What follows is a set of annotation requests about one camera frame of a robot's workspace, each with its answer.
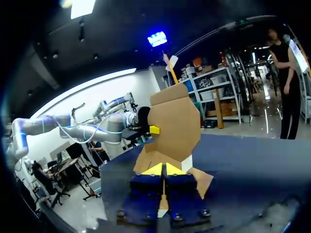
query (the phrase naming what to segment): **robotic arm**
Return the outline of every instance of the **robotic arm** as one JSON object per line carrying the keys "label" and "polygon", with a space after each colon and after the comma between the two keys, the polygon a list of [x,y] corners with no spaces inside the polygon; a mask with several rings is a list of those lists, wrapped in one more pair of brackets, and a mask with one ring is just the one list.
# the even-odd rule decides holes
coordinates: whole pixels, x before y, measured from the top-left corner
{"label": "robotic arm", "polygon": [[[38,135],[49,132],[57,127],[60,130],[62,138],[77,138],[84,140],[86,143],[91,139],[94,141],[106,142],[117,145],[121,142],[122,131],[130,125],[137,123],[137,114],[125,112],[120,114],[112,114],[109,112],[113,108],[127,101],[133,101],[131,93],[106,103],[102,101],[93,114],[94,118],[83,123],[71,126],[71,116],[40,116],[36,119],[17,118],[12,123],[13,142],[8,148],[7,154],[10,160],[9,165],[14,165],[19,159],[28,154],[27,135]],[[107,119],[108,124],[106,130],[99,128],[97,124]]]}

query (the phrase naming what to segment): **white shelving unit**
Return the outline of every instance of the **white shelving unit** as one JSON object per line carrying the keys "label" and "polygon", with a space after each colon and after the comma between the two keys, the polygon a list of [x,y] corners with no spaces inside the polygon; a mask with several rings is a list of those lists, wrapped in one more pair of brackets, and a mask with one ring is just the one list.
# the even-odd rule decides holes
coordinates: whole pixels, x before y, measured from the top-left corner
{"label": "white shelving unit", "polygon": [[[224,73],[226,75],[228,74],[229,81],[225,81],[223,83],[207,86],[207,87],[200,88],[200,89],[196,88],[195,80],[198,80],[198,79],[206,77],[206,76],[208,76],[209,78],[216,77],[216,76],[219,76],[219,75],[223,75]],[[197,76],[197,77],[193,77],[193,78],[188,78],[188,79],[182,80],[181,83],[185,83],[187,81],[190,81],[190,83],[191,83],[191,85],[193,87],[193,91],[190,91],[189,95],[193,95],[194,94],[197,102],[200,102],[201,104],[202,103],[208,103],[208,102],[214,102],[214,99],[201,100],[200,92],[208,91],[208,90],[212,90],[212,89],[219,89],[219,88],[224,87],[226,85],[231,85],[234,95],[233,96],[221,97],[220,100],[235,100],[235,103],[236,103],[236,106],[237,106],[238,115],[237,116],[224,116],[223,119],[224,120],[238,120],[239,123],[241,124],[241,122],[242,122],[242,120],[241,120],[241,108],[240,108],[241,97],[240,97],[240,94],[237,94],[237,89],[239,89],[239,87],[238,87],[238,84],[236,84],[237,87],[235,87],[235,83],[233,82],[232,75],[230,73],[229,68],[222,67],[222,68],[213,70],[211,72],[207,72],[207,73],[202,74],[202,75]],[[202,105],[201,105],[201,111],[205,115],[205,112],[204,112],[204,109],[203,109]],[[204,119],[217,119],[217,118],[216,117],[205,117]]]}

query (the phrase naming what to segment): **floor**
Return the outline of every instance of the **floor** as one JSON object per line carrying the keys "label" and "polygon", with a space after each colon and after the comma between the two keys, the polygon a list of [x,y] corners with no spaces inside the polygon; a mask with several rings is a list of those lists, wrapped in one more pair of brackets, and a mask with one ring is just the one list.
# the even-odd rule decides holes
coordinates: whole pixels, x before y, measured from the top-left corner
{"label": "floor", "polygon": [[[202,133],[278,138],[282,118],[280,93],[276,97],[274,91],[265,85],[263,91],[255,94],[254,98],[255,102],[251,107],[253,115],[251,123],[240,125],[237,122],[225,122],[224,129],[205,129]],[[311,139],[311,125],[305,124],[302,118],[297,139]],[[86,194],[79,186],[69,193],[71,197],[64,197],[63,206],[57,204],[54,210],[78,232],[85,233],[86,228],[96,228],[97,218],[106,219],[101,198],[82,200]]]}
{"label": "floor", "polygon": [[[96,179],[92,177],[88,182],[91,183]],[[86,228],[96,228],[98,218],[106,220],[102,198],[91,197],[84,201],[83,198],[87,195],[80,186],[67,193],[70,194],[70,198],[67,196],[61,198],[63,205],[56,204],[54,211],[78,232],[85,233]]]}
{"label": "floor", "polygon": [[[280,92],[277,97],[268,85],[254,94],[255,101],[250,108],[251,122],[241,125],[234,121],[225,121],[224,128],[205,129],[202,133],[216,135],[234,135],[248,137],[279,138],[281,133],[282,104]],[[311,124],[305,124],[301,117],[296,139],[311,139]]]}

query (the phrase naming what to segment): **table surface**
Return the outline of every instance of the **table surface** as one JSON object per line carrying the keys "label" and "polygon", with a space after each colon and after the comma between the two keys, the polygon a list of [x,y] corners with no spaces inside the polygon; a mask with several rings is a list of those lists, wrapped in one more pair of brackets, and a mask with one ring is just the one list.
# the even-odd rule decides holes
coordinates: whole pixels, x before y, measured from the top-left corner
{"label": "table surface", "polygon": [[[129,193],[141,150],[127,151],[101,169],[102,199],[111,222]],[[304,199],[311,182],[310,151],[307,140],[202,134],[192,159],[193,167],[214,175],[205,197],[212,225],[240,226],[271,202],[294,194]]]}

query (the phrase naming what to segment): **white label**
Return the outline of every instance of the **white label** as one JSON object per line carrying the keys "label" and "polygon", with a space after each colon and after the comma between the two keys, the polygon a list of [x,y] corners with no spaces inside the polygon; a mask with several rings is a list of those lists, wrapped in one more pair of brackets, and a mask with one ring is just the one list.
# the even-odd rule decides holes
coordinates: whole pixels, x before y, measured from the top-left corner
{"label": "white label", "polygon": [[194,67],[186,68],[186,73],[187,73],[187,75],[194,74],[195,73]]}
{"label": "white label", "polygon": [[[174,68],[174,66],[176,65],[177,61],[178,61],[178,57],[175,56],[175,55],[173,55],[173,56],[170,58],[170,63],[171,63],[171,65],[172,65],[173,68]],[[166,66],[165,69],[166,69],[167,71],[170,71],[169,66]]]}

